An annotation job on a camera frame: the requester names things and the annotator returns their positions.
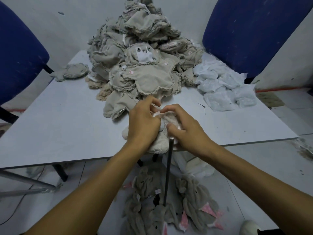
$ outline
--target person's right hand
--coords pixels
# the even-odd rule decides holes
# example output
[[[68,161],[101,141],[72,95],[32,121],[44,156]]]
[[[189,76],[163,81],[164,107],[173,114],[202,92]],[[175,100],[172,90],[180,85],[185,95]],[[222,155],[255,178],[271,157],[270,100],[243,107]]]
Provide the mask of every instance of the person's right hand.
[[[174,111],[176,113],[183,127],[183,130],[179,130],[175,125],[169,123],[166,126],[168,134],[177,138],[183,149],[195,156],[205,157],[213,155],[214,150],[220,147],[206,135],[198,121],[179,104],[165,106],[160,110],[160,113],[168,111]]]

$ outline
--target person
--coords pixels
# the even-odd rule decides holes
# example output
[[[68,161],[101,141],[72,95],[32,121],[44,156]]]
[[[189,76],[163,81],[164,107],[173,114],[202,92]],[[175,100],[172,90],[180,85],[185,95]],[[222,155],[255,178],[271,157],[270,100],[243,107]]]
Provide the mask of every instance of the person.
[[[152,105],[161,102],[148,96],[129,112],[128,140],[96,175],[89,178],[57,204],[25,235],[79,235],[97,233],[115,195],[133,165],[157,137],[160,118]],[[161,113],[174,111],[183,130],[167,125],[168,133],[180,146],[221,172],[251,198],[285,234],[313,234],[313,197],[263,172],[242,158],[213,142],[199,123],[180,105],[168,105]],[[246,223],[242,233],[255,225]]]

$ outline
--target white wall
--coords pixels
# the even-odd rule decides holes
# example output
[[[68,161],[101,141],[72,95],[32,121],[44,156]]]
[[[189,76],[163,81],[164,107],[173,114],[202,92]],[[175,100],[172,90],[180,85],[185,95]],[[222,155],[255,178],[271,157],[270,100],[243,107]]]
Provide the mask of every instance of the white wall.
[[[125,0],[1,0],[9,6],[36,35],[50,54],[48,65],[57,70],[81,49],[107,17],[117,18]],[[187,38],[201,42],[217,0],[154,0],[156,7]],[[256,78],[257,87],[301,86],[313,73],[313,13]],[[34,82],[4,107],[27,108],[44,90],[50,77],[44,71]]]
[[[313,10],[253,80],[258,89],[313,85]]]

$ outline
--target forearm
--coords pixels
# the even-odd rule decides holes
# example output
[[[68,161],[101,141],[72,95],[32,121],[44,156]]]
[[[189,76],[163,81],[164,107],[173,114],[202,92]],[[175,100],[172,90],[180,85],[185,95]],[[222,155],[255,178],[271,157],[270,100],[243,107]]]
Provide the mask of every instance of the forearm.
[[[313,197],[221,146],[201,156],[251,198],[286,234],[313,234]]]
[[[96,234],[118,190],[143,154],[136,146],[125,144],[102,170],[57,204],[26,235]]]

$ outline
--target blue chair backrest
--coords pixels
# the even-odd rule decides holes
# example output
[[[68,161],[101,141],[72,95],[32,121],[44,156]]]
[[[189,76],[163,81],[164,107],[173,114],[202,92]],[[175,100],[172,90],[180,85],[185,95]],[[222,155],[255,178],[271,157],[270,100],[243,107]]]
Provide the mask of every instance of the blue chair backrest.
[[[313,0],[218,0],[202,43],[230,68],[256,77],[312,6]]]
[[[31,84],[48,61],[36,36],[0,1],[0,105]]]

